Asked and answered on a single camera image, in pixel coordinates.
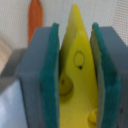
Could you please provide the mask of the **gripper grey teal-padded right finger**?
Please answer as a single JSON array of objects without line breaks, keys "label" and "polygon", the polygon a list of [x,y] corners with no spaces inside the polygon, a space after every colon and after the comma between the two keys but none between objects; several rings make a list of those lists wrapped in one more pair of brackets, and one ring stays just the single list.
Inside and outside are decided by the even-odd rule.
[{"label": "gripper grey teal-padded right finger", "polygon": [[98,81],[97,128],[128,128],[128,47],[113,27],[92,25]]}]

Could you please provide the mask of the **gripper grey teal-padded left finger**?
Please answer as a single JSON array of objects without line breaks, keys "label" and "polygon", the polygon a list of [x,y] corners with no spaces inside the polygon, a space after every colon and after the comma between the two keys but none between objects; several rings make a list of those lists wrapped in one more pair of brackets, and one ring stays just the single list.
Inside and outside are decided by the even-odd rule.
[{"label": "gripper grey teal-padded left finger", "polygon": [[28,128],[59,128],[59,25],[37,28],[19,65]]}]

